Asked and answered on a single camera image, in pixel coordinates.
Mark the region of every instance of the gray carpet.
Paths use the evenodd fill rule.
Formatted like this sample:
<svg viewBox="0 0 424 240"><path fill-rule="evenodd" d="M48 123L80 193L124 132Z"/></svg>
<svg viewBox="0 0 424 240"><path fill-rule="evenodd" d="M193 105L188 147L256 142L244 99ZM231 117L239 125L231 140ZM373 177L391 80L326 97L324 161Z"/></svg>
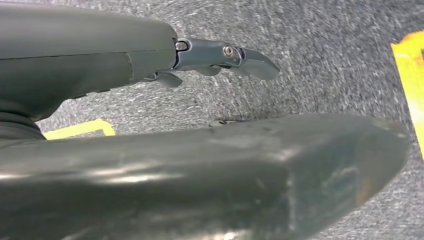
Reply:
<svg viewBox="0 0 424 240"><path fill-rule="evenodd" d="M403 173L364 207L315 239L424 239L424 167L390 43L424 29L420 0L45 0L159 19L180 36L260 50L281 67L261 81L228 72L180 74L167 90L139 84L67 101L44 131L102 118L118 134L204 127L304 113L393 119L412 138Z"/></svg>

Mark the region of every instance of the yellow tape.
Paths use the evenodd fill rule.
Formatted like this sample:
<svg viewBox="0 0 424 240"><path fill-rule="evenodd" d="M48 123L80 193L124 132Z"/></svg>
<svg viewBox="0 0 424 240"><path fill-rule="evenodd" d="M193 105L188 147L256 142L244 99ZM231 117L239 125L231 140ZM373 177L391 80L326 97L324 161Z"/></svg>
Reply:
<svg viewBox="0 0 424 240"><path fill-rule="evenodd" d="M102 119L87 121L81 124L45 132L43 133L43 135L48 140L55 140L55 139L64 139L64 138L74 137L81 134L87 134L87 133L95 132L98 130L102 130L105 136L116 135L115 130L112 128L112 125L109 122L104 121Z"/></svg>
<svg viewBox="0 0 424 240"><path fill-rule="evenodd" d="M408 34L400 43L391 44L405 92L412 123L424 150L424 31Z"/></svg>

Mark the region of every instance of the bolt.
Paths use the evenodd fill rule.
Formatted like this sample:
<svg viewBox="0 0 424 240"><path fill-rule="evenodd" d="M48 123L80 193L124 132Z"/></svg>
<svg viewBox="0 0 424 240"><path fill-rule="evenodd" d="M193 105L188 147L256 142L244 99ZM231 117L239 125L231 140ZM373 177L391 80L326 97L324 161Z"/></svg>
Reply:
<svg viewBox="0 0 424 240"><path fill-rule="evenodd" d="M226 45L226 46L224 46L224 47L222 48L222 50L223 50L223 52L224 52L224 55L225 55L227 58L233 58L233 57L234 57L234 49L233 49L233 47L232 47L232 46L228 46L228 45Z"/></svg>
<svg viewBox="0 0 424 240"><path fill-rule="evenodd" d="M189 48L189 46L184 41L179 41L179 42L175 43L175 49L177 51L184 51L184 50L187 50L188 48Z"/></svg>

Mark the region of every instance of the dark gray plastic casing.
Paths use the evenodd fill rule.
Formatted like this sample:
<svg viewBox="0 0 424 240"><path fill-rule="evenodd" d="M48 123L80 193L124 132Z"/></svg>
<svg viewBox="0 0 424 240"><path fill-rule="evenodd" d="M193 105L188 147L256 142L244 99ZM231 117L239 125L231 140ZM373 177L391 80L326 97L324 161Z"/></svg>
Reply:
<svg viewBox="0 0 424 240"><path fill-rule="evenodd" d="M0 112L33 121L66 99L138 82L176 61L174 29L140 17L0 2L0 33ZM33 97L37 88L49 94Z"/></svg>

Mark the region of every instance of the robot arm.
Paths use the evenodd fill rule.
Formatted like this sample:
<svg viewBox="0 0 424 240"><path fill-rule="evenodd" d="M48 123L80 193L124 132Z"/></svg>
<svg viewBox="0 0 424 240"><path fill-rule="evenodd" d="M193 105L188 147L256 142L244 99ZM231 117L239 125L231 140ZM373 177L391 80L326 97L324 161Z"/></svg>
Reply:
<svg viewBox="0 0 424 240"><path fill-rule="evenodd" d="M173 72L221 68L272 79L278 67L227 42L178 38L151 19L78 8L0 3L0 112L39 121L67 99L137 82L182 83Z"/></svg>

